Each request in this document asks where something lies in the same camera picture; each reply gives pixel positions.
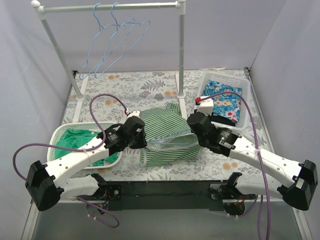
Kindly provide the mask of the green striped tank top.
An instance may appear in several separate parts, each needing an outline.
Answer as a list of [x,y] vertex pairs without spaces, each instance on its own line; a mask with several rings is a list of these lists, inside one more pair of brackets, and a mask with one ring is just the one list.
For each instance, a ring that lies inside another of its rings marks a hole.
[[199,155],[201,146],[198,144],[197,136],[191,132],[187,120],[182,117],[178,103],[170,102],[165,107],[143,110],[140,118],[145,123],[147,146],[150,140],[178,139],[197,142],[195,146],[178,150],[158,151],[146,146],[140,151],[142,167],[155,167],[174,161],[192,160]]

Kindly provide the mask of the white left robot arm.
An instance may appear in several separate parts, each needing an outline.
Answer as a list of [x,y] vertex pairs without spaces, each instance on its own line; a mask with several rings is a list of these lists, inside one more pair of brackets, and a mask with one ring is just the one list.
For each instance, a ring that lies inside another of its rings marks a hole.
[[107,182],[97,173],[74,178],[73,175],[96,161],[105,159],[125,148],[142,149],[147,146],[145,123],[138,116],[130,116],[121,124],[114,124],[88,142],[93,150],[79,148],[63,157],[42,164],[34,162],[28,171],[25,187],[39,211],[52,208],[61,199],[91,196],[102,200],[110,193]]

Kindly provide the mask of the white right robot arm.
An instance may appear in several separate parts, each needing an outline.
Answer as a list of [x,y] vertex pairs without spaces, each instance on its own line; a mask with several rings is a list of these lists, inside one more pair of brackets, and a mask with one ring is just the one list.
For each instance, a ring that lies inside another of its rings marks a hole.
[[227,195],[237,199],[241,195],[269,195],[283,199],[298,210],[310,208],[318,186],[317,166],[310,160],[298,162],[276,155],[263,148],[255,148],[245,137],[229,128],[216,127],[201,112],[187,118],[191,132],[201,147],[255,167],[262,178],[240,176],[226,186]]

